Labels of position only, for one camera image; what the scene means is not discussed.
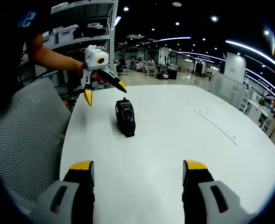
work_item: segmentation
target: blue logo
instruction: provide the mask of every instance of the blue logo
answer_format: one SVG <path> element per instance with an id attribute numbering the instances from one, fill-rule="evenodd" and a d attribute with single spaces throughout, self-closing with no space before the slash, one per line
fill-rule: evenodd
<path id="1" fill-rule="evenodd" d="M 29 27 L 30 23 L 34 19 L 34 17 L 35 17 L 35 13 L 29 10 L 27 15 L 23 15 L 20 18 L 17 26 L 18 27 Z"/>

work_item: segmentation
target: mesh chair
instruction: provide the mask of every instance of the mesh chair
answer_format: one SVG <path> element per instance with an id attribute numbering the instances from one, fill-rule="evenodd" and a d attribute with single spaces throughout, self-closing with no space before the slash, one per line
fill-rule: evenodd
<path id="1" fill-rule="evenodd" d="M 70 116 L 48 78 L 19 90 L 0 114 L 0 178 L 24 214 L 59 179 Z"/>

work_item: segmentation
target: floor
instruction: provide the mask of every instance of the floor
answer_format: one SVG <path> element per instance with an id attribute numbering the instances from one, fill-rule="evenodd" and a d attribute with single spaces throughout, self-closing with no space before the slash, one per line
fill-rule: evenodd
<path id="1" fill-rule="evenodd" d="M 119 78 L 124 82 L 125 86 L 133 85 L 160 85 L 160 84 L 177 84 L 177 85 L 196 85 L 207 90 L 209 80 L 206 77 L 197 77 L 192 73 L 178 72 L 175 80 L 173 79 L 157 79 L 144 72 L 130 71 L 128 75 L 121 75 Z"/>

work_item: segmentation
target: white tabletop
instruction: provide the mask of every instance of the white tabletop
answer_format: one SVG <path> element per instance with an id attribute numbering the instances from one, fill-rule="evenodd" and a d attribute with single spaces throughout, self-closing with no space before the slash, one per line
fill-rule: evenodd
<path id="1" fill-rule="evenodd" d="M 95 162 L 96 224 L 182 224 L 183 160 L 204 163 L 258 212 L 275 187 L 275 146 L 247 116 L 196 86 L 145 85 L 93 92 L 91 107 L 80 95 L 68 126 L 61 160 L 62 180 L 79 161 Z M 117 128 L 115 103 L 128 98 L 135 136 Z M 235 136 L 238 145 L 201 109 Z"/>

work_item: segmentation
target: black tape measure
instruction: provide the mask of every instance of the black tape measure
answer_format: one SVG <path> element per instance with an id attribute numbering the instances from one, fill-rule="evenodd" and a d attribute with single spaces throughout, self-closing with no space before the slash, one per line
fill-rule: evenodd
<path id="1" fill-rule="evenodd" d="M 134 136 L 135 120 L 134 111 L 130 100 L 126 98 L 123 100 L 118 100 L 115 105 L 115 113 L 117 115 L 120 131 L 127 137 Z"/>

